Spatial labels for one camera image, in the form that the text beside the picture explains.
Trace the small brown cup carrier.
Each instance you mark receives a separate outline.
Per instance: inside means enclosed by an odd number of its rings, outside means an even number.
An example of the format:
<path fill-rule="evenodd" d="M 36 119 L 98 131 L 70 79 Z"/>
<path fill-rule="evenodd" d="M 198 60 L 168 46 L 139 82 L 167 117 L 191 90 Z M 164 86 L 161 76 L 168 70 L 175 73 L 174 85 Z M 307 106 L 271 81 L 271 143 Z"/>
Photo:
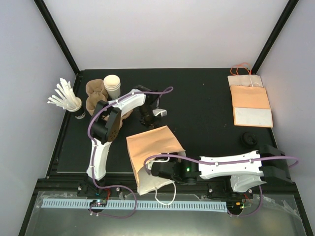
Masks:
<path fill-rule="evenodd" d="M 127 113 L 125 113 L 122 117 L 121 120 L 125 120 L 127 119 L 131 114 L 132 114 L 133 110 L 128 111 Z"/>

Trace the brown cup carrier stack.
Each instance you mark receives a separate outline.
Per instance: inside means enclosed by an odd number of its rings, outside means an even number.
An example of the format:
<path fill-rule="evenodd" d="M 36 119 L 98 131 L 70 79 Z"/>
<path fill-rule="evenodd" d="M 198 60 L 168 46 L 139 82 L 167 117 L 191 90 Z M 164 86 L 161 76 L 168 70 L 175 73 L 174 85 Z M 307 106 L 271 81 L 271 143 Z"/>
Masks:
<path fill-rule="evenodd" d="M 100 100 L 107 102 L 109 97 L 102 79 L 95 79 L 87 82 L 86 94 L 88 95 L 86 109 L 91 116 L 94 113 L 97 103 Z"/>

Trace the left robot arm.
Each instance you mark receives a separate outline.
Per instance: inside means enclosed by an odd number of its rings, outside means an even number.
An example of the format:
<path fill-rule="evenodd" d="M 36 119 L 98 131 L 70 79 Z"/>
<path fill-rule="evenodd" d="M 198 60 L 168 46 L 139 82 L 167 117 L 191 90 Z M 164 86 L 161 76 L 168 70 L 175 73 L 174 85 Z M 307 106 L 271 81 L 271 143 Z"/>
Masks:
<path fill-rule="evenodd" d="M 130 92 L 109 102 L 99 101 L 88 126 L 88 137 L 92 142 L 92 150 L 87 175 L 92 181 L 88 190 L 94 196 L 101 196 L 106 189 L 115 186 L 106 186 L 103 179 L 106 175 L 106 162 L 111 144 L 117 138 L 123 118 L 134 109 L 140 112 L 140 123 L 153 129 L 158 124 L 158 116 L 154 114 L 154 103 L 159 103 L 163 94 L 173 90 L 172 87 L 164 91 L 150 90 L 137 85 Z"/>

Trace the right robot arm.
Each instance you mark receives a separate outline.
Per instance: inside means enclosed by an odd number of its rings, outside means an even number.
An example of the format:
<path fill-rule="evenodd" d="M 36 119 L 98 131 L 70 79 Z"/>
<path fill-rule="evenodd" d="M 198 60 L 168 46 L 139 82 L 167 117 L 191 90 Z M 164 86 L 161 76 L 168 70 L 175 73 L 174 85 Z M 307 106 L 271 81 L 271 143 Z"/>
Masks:
<path fill-rule="evenodd" d="M 181 185 L 194 185 L 199 179 L 229 177 L 224 193 L 236 198 L 240 193 L 262 185 L 287 185 L 292 180 L 284 152 L 270 145 L 247 153 L 223 156 L 201 156 L 193 159 L 175 154 L 158 154 L 144 162 L 147 173 Z"/>

